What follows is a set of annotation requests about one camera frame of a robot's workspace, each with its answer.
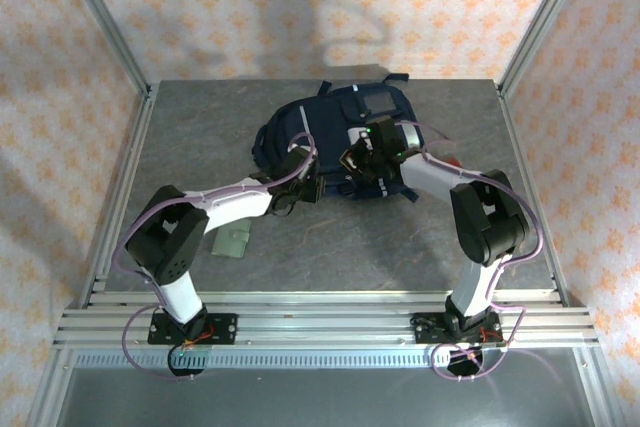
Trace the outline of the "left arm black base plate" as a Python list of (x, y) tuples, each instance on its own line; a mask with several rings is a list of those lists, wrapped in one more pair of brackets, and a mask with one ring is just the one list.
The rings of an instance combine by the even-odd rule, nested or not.
[(147, 342), (166, 346), (233, 345), (237, 323), (237, 314), (205, 313), (179, 325), (167, 313), (157, 312), (152, 316)]

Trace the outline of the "navy blue backpack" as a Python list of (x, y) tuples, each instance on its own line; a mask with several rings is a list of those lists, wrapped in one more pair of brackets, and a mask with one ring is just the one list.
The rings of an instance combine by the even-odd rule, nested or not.
[(325, 194), (350, 200), (364, 200), (401, 194), (412, 202), (419, 195), (407, 187), (384, 180), (373, 184), (350, 173), (339, 162), (341, 155), (360, 137), (365, 124), (379, 117), (394, 121), (417, 121), (404, 92), (393, 81), (407, 82), (407, 73), (391, 73), (384, 80), (334, 89), (324, 81), (318, 93), (280, 107), (257, 132), (252, 156), (263, 171), (279, 166), (291, 139), (310, 133), (319, 157), (319, 173), (326, 182)]

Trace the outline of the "grey metal panel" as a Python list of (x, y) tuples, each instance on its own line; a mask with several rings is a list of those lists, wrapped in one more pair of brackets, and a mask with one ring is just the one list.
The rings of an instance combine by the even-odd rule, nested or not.
[(511, 358), (490, 378), (425, 370), (228, 370), (193, 383), (79, 369), (55, 427), (595, 427), (564, 364)]

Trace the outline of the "aluminium mounting rail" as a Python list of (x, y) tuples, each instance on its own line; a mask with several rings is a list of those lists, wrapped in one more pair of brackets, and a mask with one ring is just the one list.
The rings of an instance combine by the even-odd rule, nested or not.
[[(441, 311), (443, 292), (206, 292), (201, 298), (214, 313), (239, 317), (239, 348), (267, 349), (413, 349), (413, 314)], [(507, 289), (495, 300), (505, 337), (515, 348), (574, 347), (597, 344), (598, 335), (585, 307), (567, 307), (548, 289)], [(57, 346), (111, 348), (126, 338), (141, 346), (151, 322), (140, 308), (151, 293), (95, 292), (84, 309), (63, 312), (54, 335)]]

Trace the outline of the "aluminium frame post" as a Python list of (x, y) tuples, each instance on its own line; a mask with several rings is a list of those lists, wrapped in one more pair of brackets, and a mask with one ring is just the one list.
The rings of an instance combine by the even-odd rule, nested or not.
[(541, 1), (501, 80), (496, 84), (499, 97), (504, 101), (507, 101), (515, 93), (519, 82), (566, 1)]
[(121, 29), (113, 17), (105, 0), (83, 0), (97, 22), (107, 43), (116, 55), (138, 94), (146, 98), (151, 91), (151, 85), (142, 72), (133, 52), (131, 51)]

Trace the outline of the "light green wallet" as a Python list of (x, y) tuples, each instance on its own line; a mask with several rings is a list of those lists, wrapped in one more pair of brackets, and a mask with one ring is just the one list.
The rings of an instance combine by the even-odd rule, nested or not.
[(250, 227), (247, 225), (220, 227), (211, 249), (218, 257), (241, 259), (245, 255), (250, 239)]

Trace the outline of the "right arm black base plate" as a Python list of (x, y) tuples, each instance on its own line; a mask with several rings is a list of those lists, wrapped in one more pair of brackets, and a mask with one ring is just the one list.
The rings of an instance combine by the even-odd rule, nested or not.
[(416, 313), (410, 320), (417, 344), (483, 344), (503, 342), (499, 316), (494, 311), (460, 318), (449, 312)]

